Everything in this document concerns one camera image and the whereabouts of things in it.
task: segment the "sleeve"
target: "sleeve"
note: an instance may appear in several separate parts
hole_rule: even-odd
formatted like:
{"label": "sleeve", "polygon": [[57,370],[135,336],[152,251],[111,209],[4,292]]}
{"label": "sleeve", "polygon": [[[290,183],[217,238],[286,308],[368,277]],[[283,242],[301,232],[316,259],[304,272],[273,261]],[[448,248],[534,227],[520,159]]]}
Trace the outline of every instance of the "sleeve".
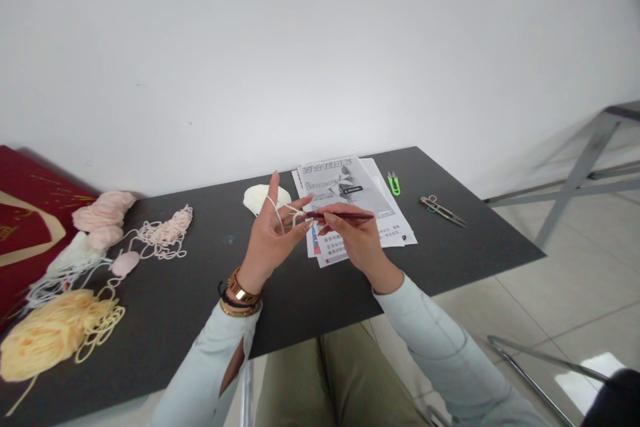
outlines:
{"label": "sleeve", "polygon": [[409,353],[445,400],[454,425],[547,426],[470,335],[405,275],[402,286],[375,295]]}
{"label": "sleeve", "polygon": [[233,353],[243,338],[245,353],[251,351],[259,316],[260,312],[231,317],[215,306],[153,411],[149,427],[210,425]]}

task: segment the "yarn ball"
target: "yarn ball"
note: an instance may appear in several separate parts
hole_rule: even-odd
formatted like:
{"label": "yarn ball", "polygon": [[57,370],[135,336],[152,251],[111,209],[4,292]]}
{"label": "yarn ball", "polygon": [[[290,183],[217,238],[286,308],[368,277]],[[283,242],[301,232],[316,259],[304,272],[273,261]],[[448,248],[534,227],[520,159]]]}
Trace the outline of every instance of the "yarn ball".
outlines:
{"label": "yarn ball", "polygon": [[118,277],[126,277],[131,270],[140,262],[140,254],[137,252],[127,252],[119,256],[112,264],[111,271]]}
{"label": "yarn ball", "polygon": [[20,382],[68,359],[116,303],[82,289],[69,290],[37,308],[3,340],[0,375],[8,382]]}
{"label": "yarn ball", "polygon": [[118,226],[107,226],[94,230],[87,236],[89,247],[102,250],[114,246],[125,233]]}
{"label": "yarn ball", "polygon": [[129,192],[112,190],[100,195],[96,203],[112,205],[114,208],[126,212],[135,203],[135,197]]}
{"label": "yarn ball", "polygon": [[[257,216],[262,210],[262,204],[265,203],[268,193],[268,185],[254,185],[253,187],[249,187],[245,190],[245,198],[242,203],[246,208],[253,212],[253,215]],[[291,203],[291,196],[288,191],[284,190],[282,187],[278,187],[277,207],[280,208],[286,203]]]}
{"label": "yarn ball", "polygon": [[110,205],[101,205],[95,202],[88,207],[80,207],[72,213],[73,225],[83,232],[93,232],[102,227],[118,226],[122,227],[122,219],[125,214],[112,208]]}

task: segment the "wristwatch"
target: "wristwatch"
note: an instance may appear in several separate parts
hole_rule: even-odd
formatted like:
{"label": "wristwatch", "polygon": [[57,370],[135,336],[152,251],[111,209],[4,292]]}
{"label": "wristwatch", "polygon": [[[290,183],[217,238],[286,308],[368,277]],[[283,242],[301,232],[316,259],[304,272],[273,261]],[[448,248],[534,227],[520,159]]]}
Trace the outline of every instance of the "wristwatch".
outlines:
{"label": "wristwatch", "polygon": [[233,273],[231,274],[231,277],[229,277],[229,281],[227,282],[227,287],[229,287],[229,290],[231,290],[231,293],[240,302],[247,302],[248,304],[255,304],[256,302],[258,302],[258,300],[260,300],[260,295],[256,295],[256,296],[252,295],[249,292],[247,292],[246,290],[244,290],[240,286],[240,284],[238,284],[238,279],[236,278],[238,270],[240,270],[240,267],[238,267],[236,270],[234,270]]}

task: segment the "woman's right hand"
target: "woman's right hand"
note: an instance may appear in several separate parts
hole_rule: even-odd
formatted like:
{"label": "woman's right hand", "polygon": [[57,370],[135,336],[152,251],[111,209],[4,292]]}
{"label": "woman's right hand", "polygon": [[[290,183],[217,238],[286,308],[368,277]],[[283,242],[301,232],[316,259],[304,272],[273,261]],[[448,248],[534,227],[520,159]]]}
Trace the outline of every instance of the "woman's right hand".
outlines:
{"label": "woman's right hand", "polygon": [[342,236],[345,249],[353,265],[362,271],[378,294],[395,292],[404,281],[404,274],[393,265],[380,246],[380,233],[375,218],[370,220],[343,219],[334,214],[369,214],[373,212],[362,210],[348,203],[334,203],[322,207],[319,211],[324,214],[324,228],[320,235],[324,236],[335,231]]}

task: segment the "woman's left hand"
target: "woman's left hand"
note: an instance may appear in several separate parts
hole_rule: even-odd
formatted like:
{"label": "woman's left hand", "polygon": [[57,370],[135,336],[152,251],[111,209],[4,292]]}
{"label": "woman's left hand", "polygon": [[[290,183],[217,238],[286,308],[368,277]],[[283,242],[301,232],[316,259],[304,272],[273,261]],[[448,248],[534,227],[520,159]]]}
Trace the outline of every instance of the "woman's left hand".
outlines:
{"label": "woman's left hand", "polygon": [[[276,205],[278,203],[279,182],[280,175],[275,171],[269,182],[268,195]],[[313,196],[309,195],[308,197],[291,202],[289,205],[298,210],[302,210],[302,207],[307,205],[312,198]],[[288,214],[292,213],[295,212],[286,207],[280,207],[278,210],[278,215],[280,215],[282,223],[285,226],[285,235],[283,235],[280,221],[273,209],[273,204],[269,199],[265,199],[260,214],[255,219],[255,222],[253,222],[247,255],[236,277],[238,284],[240,284],[246,292],[253,295],[259,294],[262,286],[267,279],[271,277],[273,271],[285,261],[293,248],[307,234],[311,222],[304,222],[304,220],[301,219],[300,224],[291,228],[293,216]]]}

